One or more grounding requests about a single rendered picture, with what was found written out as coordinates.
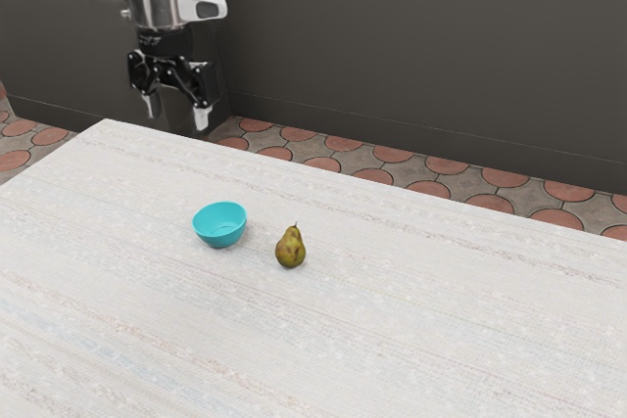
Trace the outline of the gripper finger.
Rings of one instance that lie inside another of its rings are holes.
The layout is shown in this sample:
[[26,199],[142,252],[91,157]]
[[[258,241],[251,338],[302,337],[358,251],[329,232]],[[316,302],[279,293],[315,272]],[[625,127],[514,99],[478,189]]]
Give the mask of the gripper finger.
[[174,60],[171,78],[192,104],[196,130],[205,131],[215,104],[215,65],[212,62],[190,62],[179,56]]
[[148,109],[148,118],[157,119],[161,115],[161,96],[159,92],[159,70],[147,68],[139,81],[139,90]]

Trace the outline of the teal bowl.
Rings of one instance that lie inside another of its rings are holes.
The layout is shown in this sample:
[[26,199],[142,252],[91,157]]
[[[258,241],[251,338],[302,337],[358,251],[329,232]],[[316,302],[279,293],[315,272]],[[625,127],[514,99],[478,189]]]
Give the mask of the teal bowl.
[[199,209],[192,217],[196,235],[213,248],[226,248],[240,240],[247,222],[247,212],[234,202],[216,202]]

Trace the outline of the green brown pear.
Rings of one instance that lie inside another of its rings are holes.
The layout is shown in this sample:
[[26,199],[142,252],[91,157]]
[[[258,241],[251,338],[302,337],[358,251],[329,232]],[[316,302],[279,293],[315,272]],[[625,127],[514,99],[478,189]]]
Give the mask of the green brown pear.
[[298,223],[289,226],[275,246],[275,258],[285,268],[300,266],[306,258],[306,247]]

